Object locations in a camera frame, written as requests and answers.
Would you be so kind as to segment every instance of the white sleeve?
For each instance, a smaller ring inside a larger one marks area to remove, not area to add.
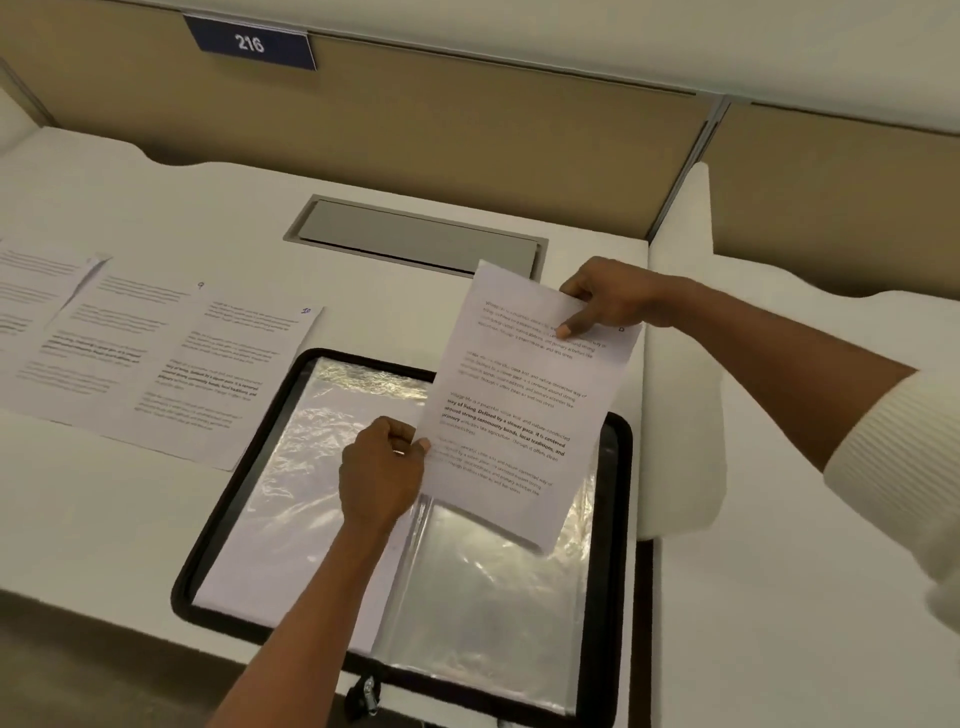
[[[917,372],[894,387],[840,444],[824,480],[910,549],[936,582],[930,611],[960,633],[960,376]]]

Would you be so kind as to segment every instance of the gray metal cover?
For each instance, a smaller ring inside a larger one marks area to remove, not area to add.
[[[398,210],[317,198],[295,236],[305,242],[473,275],[481,260],[532,278],[542,238]]]

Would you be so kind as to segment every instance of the blue sign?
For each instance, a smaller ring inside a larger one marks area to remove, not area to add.
[[[306,33],[221,20],[206,15],[183,16],[190,33],[207,53],[317,70]]]

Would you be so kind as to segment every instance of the paper on desk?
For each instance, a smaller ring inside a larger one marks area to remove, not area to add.
[[[416,425],[422,402],[307,384],[194,603],[276,627],[324,559],[343,522],[343,448],[380,415]],[[394,583],[412,516],[401,518],[360,606],[350,649],[369,653]]]
[[[201,281],[110,263],[10,366],[0,400],[45,420],[89,427],[105,396],[182,336]]]
[[[473,277],[418,437],[423,492],[549,552],[639,327],[560,341],[583,303],[490,264]]]
[[[321,306],[212,292],[172,347],[112,392],[90,423],[107,437],[232,470]]]
[[[0,366],[50,323],[103,262],[51,247],[0,247]]]

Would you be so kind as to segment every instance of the number 216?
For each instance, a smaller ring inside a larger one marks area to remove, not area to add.
[[[263,43],[260,42],[260,38],[250,37],[250,36],[241,36],[239,34],[237,34],[234,37],[240,42],[240,50],[256,51],[257,53],[263,53]]]

